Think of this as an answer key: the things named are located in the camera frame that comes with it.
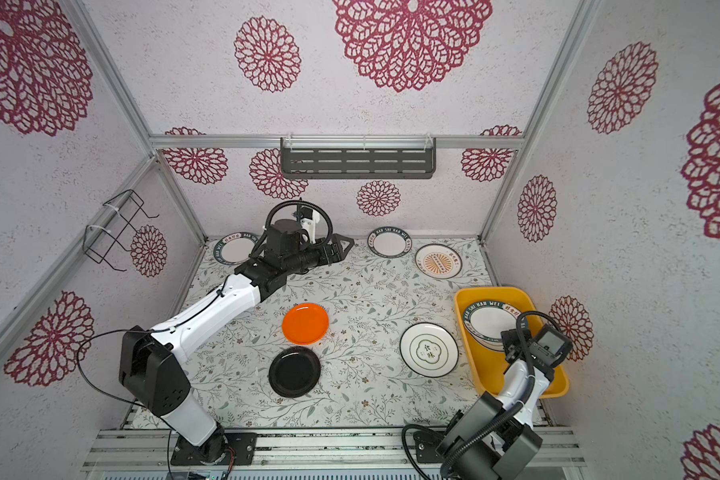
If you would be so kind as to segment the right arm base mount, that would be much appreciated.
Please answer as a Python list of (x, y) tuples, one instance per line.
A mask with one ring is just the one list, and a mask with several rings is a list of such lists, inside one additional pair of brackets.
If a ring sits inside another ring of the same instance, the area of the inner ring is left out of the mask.
[(429, 428), (415, 429), (413, 440), (416, 461), (423, 464), (442, 464), (454, 445), (443, 431)]

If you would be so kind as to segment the yellow plastic bin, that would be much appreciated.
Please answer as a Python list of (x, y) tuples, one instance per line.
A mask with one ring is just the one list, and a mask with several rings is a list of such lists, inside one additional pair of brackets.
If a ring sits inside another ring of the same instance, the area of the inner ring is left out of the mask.
[(496, 396), (502, 390), (507, 361), (520, 353), (515, 318), (534, 309), (530, 296), (516, 287), (470, 287), (455, 293), (457, 327), (478, 394)]

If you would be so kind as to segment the green rim white plate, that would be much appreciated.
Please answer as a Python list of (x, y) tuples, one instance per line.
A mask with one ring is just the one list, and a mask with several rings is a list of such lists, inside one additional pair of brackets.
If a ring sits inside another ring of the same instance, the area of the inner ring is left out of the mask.
[(514, 330), (521, 312), (514, 306), (495, 300), (483, 300), (469, 305), (462, 314), (465, 329), (481, 346), (494, 352), (504, 352), (501, 334)]

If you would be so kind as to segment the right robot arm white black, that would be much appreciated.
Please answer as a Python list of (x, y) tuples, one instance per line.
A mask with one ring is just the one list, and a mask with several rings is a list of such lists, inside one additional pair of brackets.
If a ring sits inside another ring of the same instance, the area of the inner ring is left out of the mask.
[(482, 394), (465, 413), (459, 411), (443, 433), (418, 424), (401, 430), (406, 460), (420, 478), (429, 476), (414, 460), (408, 434), (415, 430), (441, 460), (443, 479), (515, 479), (541, 449), (532, 427), (533, 409), (555, 378), (556, 368), (573, 349), (552, 316), (521, 313), (515, 327), (502, 333), (504, 384), (497, 396)]

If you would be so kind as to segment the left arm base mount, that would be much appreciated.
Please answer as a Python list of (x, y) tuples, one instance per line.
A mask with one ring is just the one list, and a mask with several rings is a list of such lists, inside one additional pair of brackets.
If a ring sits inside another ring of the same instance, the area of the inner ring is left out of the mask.
[(201, 446), (179, 436), (173, 447), (170, 465), (174, 466), (247, 466), (253, 461), (258, 435), (251, 431), (219, 431)]

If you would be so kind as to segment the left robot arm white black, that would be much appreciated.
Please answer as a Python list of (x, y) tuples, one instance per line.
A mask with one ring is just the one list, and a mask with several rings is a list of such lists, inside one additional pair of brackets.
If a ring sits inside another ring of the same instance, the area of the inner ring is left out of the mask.
[(132, 401), (160, 418), (214, 461), (224, 429), (200, 406), (184, 372), (190, 356), (242, 313), (283, 288), (292, 275), (343, 261), (354, 247), (335, 232), (320, 206), (302, 199), (277, 204), (247, 259), (197, 303), (152, 328), (121, 330), (118, 380)]

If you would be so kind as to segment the white flower outline plate front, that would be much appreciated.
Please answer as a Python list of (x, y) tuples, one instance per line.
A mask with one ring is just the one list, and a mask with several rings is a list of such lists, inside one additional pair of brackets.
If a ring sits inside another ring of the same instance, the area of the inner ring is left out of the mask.
[(429, 322), (408, 327), (400, 337), (399, 351), (411, 371), (427, 378), (450, 374), (459, 361), (454, 337), (443, 327)]

